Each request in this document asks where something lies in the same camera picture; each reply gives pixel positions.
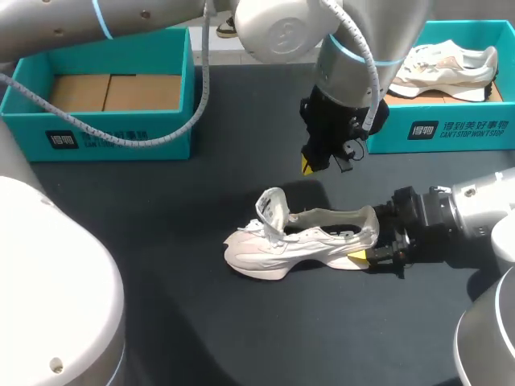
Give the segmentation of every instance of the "sneaker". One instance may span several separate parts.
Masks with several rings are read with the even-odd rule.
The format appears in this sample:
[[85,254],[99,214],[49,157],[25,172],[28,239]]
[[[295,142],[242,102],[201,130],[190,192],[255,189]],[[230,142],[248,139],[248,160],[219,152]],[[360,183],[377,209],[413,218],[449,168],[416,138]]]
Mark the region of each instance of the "sneaker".
[[231,16],[225,22],[218,26],[216,29],[216,34],[222,39],[228,38],[236,38],[238,33],[236,33],[236,26],[234,25],[234,18]]
[[304,260],[318,260],[334,269],[369,267],[363,251],[372,248],[379,235],[372,207],[347,212],[313,209],[291,215],[284,191],[274,187],[256,202],[256,212],[259,220],[250,221],[225,241],[225,260],[239,273],[279,280]]
[[470,51],[452,40],[419,46],[408,55],[389,90],[407,98],[439,90],[463,101],[482,102],[488,98],[497,65],[495,47]]

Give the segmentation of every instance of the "shoelace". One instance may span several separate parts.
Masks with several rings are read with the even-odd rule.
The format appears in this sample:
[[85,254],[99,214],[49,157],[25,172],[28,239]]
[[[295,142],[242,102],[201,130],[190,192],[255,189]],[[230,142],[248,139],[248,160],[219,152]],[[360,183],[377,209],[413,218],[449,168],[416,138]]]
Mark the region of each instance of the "shoelace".
[[244,228],[238,228],[238,231],[252,233],[253,235],[265,237],[272,247],[281,247],[284,245],[282,236],[277,233],[270,232],[267,227],[259,220],[253,219]]
[[404,68],[411,72],[413,68],[425,68],[431,65],[429,48],[431,48],[429,44],[413,48],[404,61]]

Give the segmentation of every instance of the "teal storage bin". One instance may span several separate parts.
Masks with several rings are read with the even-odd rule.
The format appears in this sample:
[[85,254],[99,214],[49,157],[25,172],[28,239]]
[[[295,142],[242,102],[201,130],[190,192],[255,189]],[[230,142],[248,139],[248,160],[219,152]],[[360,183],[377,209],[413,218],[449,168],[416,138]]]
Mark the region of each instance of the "teal storage bin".
[[496,47],[503,102],[390,106],[367,141],[370,154],[515,149],[515,30],[504,20],[428,22],[416,45],[449,39],[472,50]]
[[[100,74],[181,75],[182,84],[179,109],[71,113],[96,129],[125,139],[159,138],[179,129],[193,114],[195,66],[186,27],[34,55],[19,61],[14,79],[47,99],[55,75]],[[168,160],[190,155],[190,133],[151,148],[115,146],[44,112],[12,88],[6,91],[0,114],[32,162]],[[62,135],[59,140],[64,143],[59,149],[51,144],[51,136],[56,135]]]

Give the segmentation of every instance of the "cardboard box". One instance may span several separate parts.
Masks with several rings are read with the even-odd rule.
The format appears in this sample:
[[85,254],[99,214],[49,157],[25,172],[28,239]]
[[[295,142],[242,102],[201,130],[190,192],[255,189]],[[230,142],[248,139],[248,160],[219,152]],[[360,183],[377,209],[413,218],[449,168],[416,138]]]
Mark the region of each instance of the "cardboard box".
[[178,109],[180,76],[111,76],[104,111]]
[[387,96],[390,116],[367,141],[370,154],[515,149],[515,30],[503,20],[428,22],[416,45],[449,39],[467,49],[498,50],[499,74],[488,101],[438,92],[414,100]]
[[[75,118],[128,140],[172,133],[194,110],[195,67],[186,27],[24,58],[14,79]],[[44,112],[11,88],[0,114],[31,162],[168,160],[190,155],[189,132],[156,147],[116,146]]]
[[181,82],[176,75],[56,76],[49,101],[67,113],[177,110]]

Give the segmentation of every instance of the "cable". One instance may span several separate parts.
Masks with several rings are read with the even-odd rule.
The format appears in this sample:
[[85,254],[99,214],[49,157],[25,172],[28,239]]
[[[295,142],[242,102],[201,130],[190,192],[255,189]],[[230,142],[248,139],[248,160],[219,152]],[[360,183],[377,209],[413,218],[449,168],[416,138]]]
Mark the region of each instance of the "cable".
[[379,109],[379,102],[381,101],[381,94],[379,92],[380,84],[379,84],[379,74],[377,73],[377,67],[373,60],[372,52],[370,51],[370,47],[367,44],[367,41],[363,34],[360,31],[360,28],[354,23],[352,18],[349,16],[347,12],[341,7],[340,4],[336,2],[336,0],[320,0],[322,4],[328,7],[330,10],[334,12],[336,17],[341,21],[344,27],[350,32],[352,38],[356,42],[357,46],[360,48],[361,56],[365,60],[365,65],[367,67],[367,72],[369,73],[370,80],[370,88],[372,90],[372,100],[370,103],[369,111],[367,112],[367,116],[365,117],[365,121],[363,122],[363,130],[370,131],[372,128],[372,123],[377,114],[377,109]]
[[204,24],[202,25],[202,98],[200,99],[200,104],[192,118],[184,124],[183,127],[176,130],[173,133],[165,135],[164,137],[149,139],[147,141],[131,141],[128,139],[122,139],[118,137],[114,137],[113,135],[109,135],[100,131],[98,129],[93,128],[92,126],[84,123],[83,121],[79,121],[78,119],[72,117],[70,114],[65,113],[63,110],[56,108],[54,105],[50,104],[42,97],[37,96],[31,90],[17,82],[16,80],[10,78],[9,76],[0,73],[0,82],[3,82],[18,92],[22,93],[25,97],[29,98],[31,101],[36,103],[41,108],[47,110],[49,113],[55,114],[57,117],[65,120],[66,122],[71,123],[75,127],[78,127],[82,131],[93,135],[94,137],[102,138],[107,142],[112,142],[116,145],[125,146],[125,147],[151,147],[162,145],[163,143],[167,143],[173,141],[177,137],[183,135],[188,130],[190,130],[193,125],[202,117],[204,110],[208,104],[209,99],[209,22],[211,19],[211,12],[209,0],[204,4]]
[[359,158],[353,158],[353,161],[361,161],[363,158],[365,158],[365,148],[363,145],[361,145],[361,142],[359,142],[357,139],[354,140],[355,143],[357,143],[361,148],[361,157]]

